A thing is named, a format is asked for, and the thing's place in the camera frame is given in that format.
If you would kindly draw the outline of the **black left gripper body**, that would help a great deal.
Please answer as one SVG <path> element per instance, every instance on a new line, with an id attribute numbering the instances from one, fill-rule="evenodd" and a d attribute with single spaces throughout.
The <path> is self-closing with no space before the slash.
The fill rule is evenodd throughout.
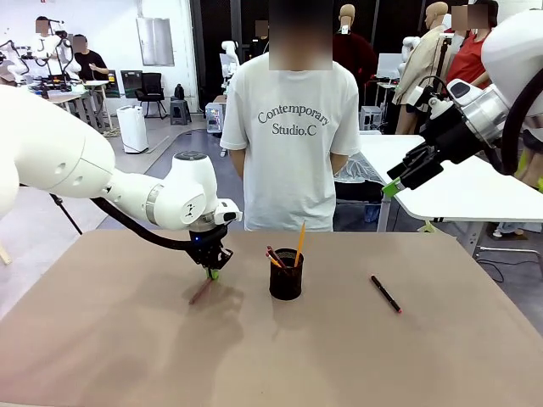
<path id="1" fill-rule="evenodd" d="M 190 258 L 204 268 L 223 268 L 232 257 L 232 250 L 224 248 L 222 238 L 227 235 L 227 225 L 220 225 L 209 231 L 190 231 Z"/>

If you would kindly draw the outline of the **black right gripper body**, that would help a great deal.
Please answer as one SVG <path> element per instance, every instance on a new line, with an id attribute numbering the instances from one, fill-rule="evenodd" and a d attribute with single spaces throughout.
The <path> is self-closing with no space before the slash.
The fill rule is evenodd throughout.
<path id="1" fill-rule="evenodd" d="M 460 164 L 484 150 L 484 144 L 468 128 L 458 110 L 446 110 L 429 119 L 420 130 L 420 136 L 434 149 L 435 159 L 441 163 Z"/>

